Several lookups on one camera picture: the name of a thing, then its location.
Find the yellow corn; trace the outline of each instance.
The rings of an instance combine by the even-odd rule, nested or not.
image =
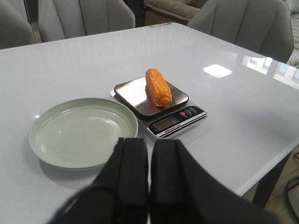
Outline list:
[[[149,94],[156,106],[165,107],[172,102],[170,88],[158,69],[149,69],[145,73]]]

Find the white table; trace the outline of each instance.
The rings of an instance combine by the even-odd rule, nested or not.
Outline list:
[[[203,71],[212,64],[232,73],[216,78]],[[0,223],[45,223],[100,171],[71,172],[40,162],[28,143],[36,115],[72,99],[112,99],[115,85],[152,67],[207,111],[205,121],[176,138],[236,194],[299,144],[299,71],[183,25],[1,50]],[[154,140],[142,129],[139,137],[150,155]]]

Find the gray chair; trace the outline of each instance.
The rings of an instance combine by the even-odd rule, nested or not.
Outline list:
[[[284,63],[294,48],[281,0],[209,0],[187,26]]]
[[[123,0],[39,0],[38,10],[44,42],[135,27]]]
[[[23,0],[0,0],[0,49],[33,44]]]

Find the kitchen scale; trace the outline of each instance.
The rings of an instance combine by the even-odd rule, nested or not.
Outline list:
[[[170,138],[206,118],[207,113],[189,102],[189,97],[168,83],[172,103],[157,107],[146,88],[145,77],[116,85],[111,96],[126,105],[155,138]]]

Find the light green plate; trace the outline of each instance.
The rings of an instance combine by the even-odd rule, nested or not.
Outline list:
[[[86,170],[104,165],[118,138],[133,138],[137,132],[137,119],[124,105],[85,98],[40,116],[31,127],[29,143],[35,155],[50,165]]]

